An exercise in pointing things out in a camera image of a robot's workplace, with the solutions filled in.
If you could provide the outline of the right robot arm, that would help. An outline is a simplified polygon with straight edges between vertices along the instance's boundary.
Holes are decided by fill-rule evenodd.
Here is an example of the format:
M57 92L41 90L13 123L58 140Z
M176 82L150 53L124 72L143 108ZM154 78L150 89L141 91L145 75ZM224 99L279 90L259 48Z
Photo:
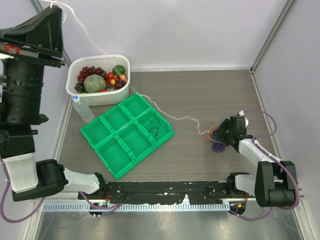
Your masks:
M300 201L296 167L268 152L247 133L248 119L232 115L212 135L220 143L232 147L255 167L256 174L233 172L227 178L226 193L233 198L243 192L255 197L260 207L293 209Z

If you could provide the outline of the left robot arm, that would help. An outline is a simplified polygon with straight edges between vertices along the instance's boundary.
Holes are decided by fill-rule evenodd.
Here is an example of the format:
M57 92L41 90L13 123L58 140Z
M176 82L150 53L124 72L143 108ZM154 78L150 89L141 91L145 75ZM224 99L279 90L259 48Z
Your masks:
M81 199L102 199L108 185L100 173L68 170L55 159L35 160L34 135L48 121L40 113L45 67L63 60L62 9L45 8L29 20L0 31L0 156L15 202L77 192Z

